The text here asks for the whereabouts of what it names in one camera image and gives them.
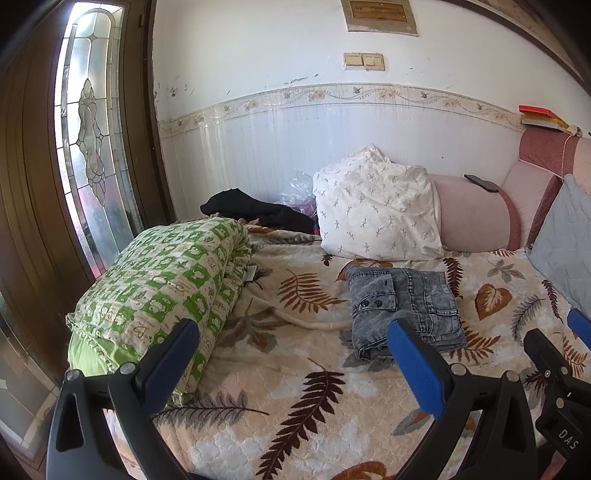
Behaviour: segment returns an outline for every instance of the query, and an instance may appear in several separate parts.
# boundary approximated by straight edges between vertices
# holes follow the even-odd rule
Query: floral wallpaper border
[[[256,93],[208,106],[177,119],[160,122],[160,136],[171,138],[192,130],[203,130],[222,121],[286,108],[343,104],[440,110],[478,118],[516,132],[524,130],[518,113],[456,93],[383,83],[330,83]]]

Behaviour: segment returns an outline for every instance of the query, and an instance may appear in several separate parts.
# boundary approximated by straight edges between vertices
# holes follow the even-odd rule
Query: folded jeans
[[[466,345],[456,299],[443,272],[350,265],[345,273],[353,310],[351,337],[358,358],[392,358],[388,326],[402,318],[440,352]]]

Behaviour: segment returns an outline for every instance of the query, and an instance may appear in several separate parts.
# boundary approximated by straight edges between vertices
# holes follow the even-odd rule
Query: white patterned fabric
[[[327,253],[379,260],[443,256],[440,205],[424,167],[395,164],[370,145],[316,173],[314,194]]]

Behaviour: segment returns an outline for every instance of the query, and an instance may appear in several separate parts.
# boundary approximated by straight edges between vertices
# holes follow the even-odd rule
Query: leaded glass pattern
[[[95,277],[143,230],[125,158],[119,109],[124,16],[124,7],[119,5],[76,3],[56,77],[61,182]]]

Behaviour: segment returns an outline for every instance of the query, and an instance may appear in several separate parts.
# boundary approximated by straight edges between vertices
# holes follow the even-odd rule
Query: plastic bag
[[[291,188],[287,192],[279,194],[279,201],[294,210],[309,217],[316,214],[316,197],[312,193],[314,189],[313,179],[307,173],[296,170],[295,177],[290,180]]]

